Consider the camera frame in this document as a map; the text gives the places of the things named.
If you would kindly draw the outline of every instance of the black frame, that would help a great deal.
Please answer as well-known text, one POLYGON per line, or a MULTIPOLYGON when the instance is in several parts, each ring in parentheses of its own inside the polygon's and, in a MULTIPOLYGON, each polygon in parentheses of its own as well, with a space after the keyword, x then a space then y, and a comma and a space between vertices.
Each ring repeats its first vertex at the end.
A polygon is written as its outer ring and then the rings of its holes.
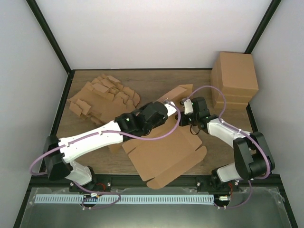
MULTIPOLYGON (((257 30, 255 31, 248 47, 245 50, 245 54, 251 54, 254 47, 256 46, 258 40, 260 39, 260 37, 262 36, 266 26, 268 25, 269 21, 271 20, 271 17, 273 16, 273 14, 275 13, 275 10, 277 9, 277 7, 279 6, 281 0, 272 0, 267 11, 265 12, 259 26, 257 27, 257 30)), ((42 30, 44 31, 44 33, 46 34, 51 46, 53 47, 55 53, 57 54, 58 59, 60 60, 62 66, 64 67, 64 69, 66 70, 67 73, 67 80, 66 80, 66 84, 64 87, 64 91, 62 94, 62 97, 60 99, 60 103, 59 103, 59 107, 56 113, 56 117, 54 120, 54 124, 51 130, 51 135, 56 135, 57 131, 58 131, 58 127, 60 124, 60 120, 62 117, 62 113, 66 104, 66 100, 67 100, 67 96, 72 84, 72 80, 75 74, 76 70, 72 70, 64 56, 64 54, 62 53, 52 31, 50 30, 41 10, 39 9, 38 4, 36 3, 35 0, 27 0, 27 3, 29 5, 29 7, 31 8, 31 10, 33 11, 34 16, 36 17, 38 23, 40 24, 42 30)), ((211 70, 211 68, 161 68, 161 69, 119 69, 119 70, 211 70)), ((247 114, 250 120, 250 124, 252 127, 252 130, 258 131, 257 129, 257 125, 250 107, 250 104, 248 104, 247 108, 247 114)), ((131 187, 147 187, 146 183, 144 181, 141 180, 139 175, 104 175, 104 174, 98 174, 97 178, 99 180, 108 180, 111 182, 111 187, 113 188, 131 188, 131 187)), ((203 179, 209 179, 210 175, 181 175, 180 177, 178 177, 176 180, 174 180, 172 183, 170 183, 167 187, 188 187, 188 188, 196 188, 197 187, 197 181, 198 180, 203 180, 203 179)), ((16 218, 15 221, 15 225, 14 228, 18 228, 21 225, 21 221, 23 218, 23 214, 29 199, 29 195, 31 192, 32 188, 42 188, 42 187, 50 187, 50 188, 68 188, 70 187, 70 181, 69 180, 60 180, 60 181, 49 181, 47 179, 46 176, 32 176, 31 180, 29 182, 28 185, 28 189, 26 191, 24 200, 22 202, 22 205, 20 207, 18 216, 16 218)), ((292 225, 293 228, 297 228, 298 225, 296 223, 294 214, 292 212, 292 209, 290 207, 284 186, 282 184, 281 178, 279 175, 277 174, 271 174, 267 179, 265 180, 254 180, 252 181, 252 185, 254 187, 278 187, 280 194, 282 197, 284 197, 285 201, 284 201, 284 206, 285 209, 287 211, 288 214, 288 218, 290 220, 290 223, 292 225)), ((243 186, 248 186, 247 182, 240 182, 239 183, 240 187, 243 186)), ((208 191, 212 194, 221 194, 220 191, 210 191, 210 189, 208 187, 204 187, 204 186, 200 186, 198 188, 199 191, 208 191)))

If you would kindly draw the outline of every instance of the folded cardboard pieces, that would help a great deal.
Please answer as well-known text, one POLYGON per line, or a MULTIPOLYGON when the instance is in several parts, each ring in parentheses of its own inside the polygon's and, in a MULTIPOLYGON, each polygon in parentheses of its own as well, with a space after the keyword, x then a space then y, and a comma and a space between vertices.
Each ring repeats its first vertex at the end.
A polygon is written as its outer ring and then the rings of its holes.
POLYGON ((70 110, 81 118, 90 117, 102 125, 122 113, 135 110, 140 98, 134 90, 125 87, 113 76, 101 75, 68 99, 70 110))
MULTIPOLYGON (((211 71, 211 85, 226 98, 227 109, 245 109, 258 92, 257 77, 252 56, 249 54, 221 52, 211 71)), ((223 108, 222 95, 212 89, 214 108, 223 108)))
MULTIPOLYGON (((181 108, 179 102, 191 92, 192 85, 180 85, 158 101, 169 99, 181 108)), ((153 129, 146 137, 154 138, 164 135, 175 124, 176 120, 174 116, 171 116, 165 124, 153 129)), ((178 127, 169 136, 155 141, 129 140, 123 144, 123 149, 128 154, 141 179, 148 181, 147 186, 152 189, 166 186, 202 161, 207 153, 200 138, 190 133, 189 126, 178 127)))
MULTIPOLYGON (((180 109, 180 101, 189 96, 192 85, 180 85, 158 101, 169 99, 180 109)), ((70 110, 79 117, 90 117, 97 124, 104 124, 125 112, 131 112, 139 103, 139 96, 112 76, 102 75, 87 82, 79 93, 69 99, 70 110)), ((146 137, 158 137, 169 132, 176 120, 168 118, 165 124, 153 129, 146 137)), ((124 151, 148 187, 159 189, 192 168, 204 159, 205 146, 197 135, 192 135, 189 126, 178 127, 169 136, 155 141, 132 139, 122 144, 124 151)), ((118 152, 120 144, 109 146, 118 152)))

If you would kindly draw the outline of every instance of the wooden table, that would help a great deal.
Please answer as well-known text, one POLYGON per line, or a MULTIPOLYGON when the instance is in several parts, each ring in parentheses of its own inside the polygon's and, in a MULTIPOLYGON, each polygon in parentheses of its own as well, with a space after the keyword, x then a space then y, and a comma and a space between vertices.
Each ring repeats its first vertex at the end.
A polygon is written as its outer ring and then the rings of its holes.
MULTIPOLYGON (((155 101, 166 92, 182 84, 194 84, 194 89, 202 85, 210 85, 210 71, 206 70, 82 70, 76 71, 68 98, 75 95, 87 81, 101 75, 113 75, 121 80, 124 86, 134 89, 140 96, 139 106, 155 101)), ((195 96, 206 98, 211 114, 219 114, 214 110, 211 101, 211 89, 203 89, 195 96)), ((246 110, 227 110, 223 119, 228 123, 246 131, 252 131, 246 110)), ((66 104, 57 132, 59 138, 77 135, 96 128, 90 119, 82 120, 69 110, 66 104)), ((203 144, 207 147, 207 156, 186 174, 211 174, 217 167, 233 162, 233 150, 220 139, 199 133, 203 144)), ((134 174, 137 173, 126 153, 121 149, 117 154, 110 153, 107 147, 98 149, 79 157, 82 165, 91 166, 95 173, 134 174)))

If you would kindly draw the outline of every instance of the white wall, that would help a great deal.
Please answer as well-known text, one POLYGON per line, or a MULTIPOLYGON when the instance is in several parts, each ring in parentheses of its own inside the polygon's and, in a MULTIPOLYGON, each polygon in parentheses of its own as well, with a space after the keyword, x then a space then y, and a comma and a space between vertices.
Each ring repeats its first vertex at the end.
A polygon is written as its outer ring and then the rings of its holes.
POLYGON ((304 1, 282 1, 253 57, 260 91, 250 102, 304 227, 304 1))
POLYGON ((0 227, 13 227, 67 78, 25 0, 0 7, 0 227))
POLYGON ((72 69, 212 67, 271 0, 37 0, 72 69))

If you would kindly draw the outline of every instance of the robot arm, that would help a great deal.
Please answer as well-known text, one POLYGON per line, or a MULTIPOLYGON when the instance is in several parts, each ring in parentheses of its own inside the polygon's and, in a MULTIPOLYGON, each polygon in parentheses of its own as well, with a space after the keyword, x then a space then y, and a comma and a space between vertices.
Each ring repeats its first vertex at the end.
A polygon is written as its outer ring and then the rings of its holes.
POLYGON ((170 104, 148 103, 139 110, 124 113, 106 125, 86 133, 61 139, 55 136, 48 137, 44 152, 65 146, 44 158, 48 178, 52 181, 66 178, 80 185, 88 184, 89 186, 86 186, 88 189, 93 188, 95 174, 92 168, 82 166, 74 160, 101 147, 131 139, 119 133, 102 133, 104 131, 124 132, 139 137, 148 135, 153 128, 164 124, 168 117, 176 112, 172 106, 174 103, 170 102, 170 104))
MULTIPOLYGON (((212 184, 215 188, 220 188, 225 182, 231 180, 249 180, 266 173, 266 162, 260 151, 250 140, 240 134, 240 131, 231 130, 216 115, 210 115, 203 97, 188 99, 181 104, 184 106, 184 112, 181 112, 180 126, 197 126, 207 134, 220 138, 234 150, 234 163, 212 171, 212 184)), ((45 152, 57 146, 65 145, 66 147, 44 158, 48 178, 52 181, 66 178, 80 185, 86 185, 87 189, 92 189, 96 182, 92 168, 84 167, 74 159, 101 147, 131 139, 119 133, 103 134, 102 132, 117 131, 141 137, 148 135, 153 128, 164 124, 168 116, 175 112, 176 109, 169 104, 148 103, 139 110, 124 113, 106 125, 89 132, 61 139, 50 136, 46 142, 45 152)), ((264 136, 260 132, 245 133, 258 143, 268 158, 270 170, 274 169, 275 163, 264 136)))
POLYGON ((242 133, 249 135, 261 147, 268 159, 270 171, 275 163, 262 133, 236 132, 224 124, 216 115, 210 115, 206 100, 203 97, 188 99, 182 102, 185 111, 181 113, 180 126, 197 126, 207 134, 213 135, 233 148, 235 162, 212 171, 213 185, 220 188, 231 180, 249 180, 266 173, 266 162, 256 146, 242 133))

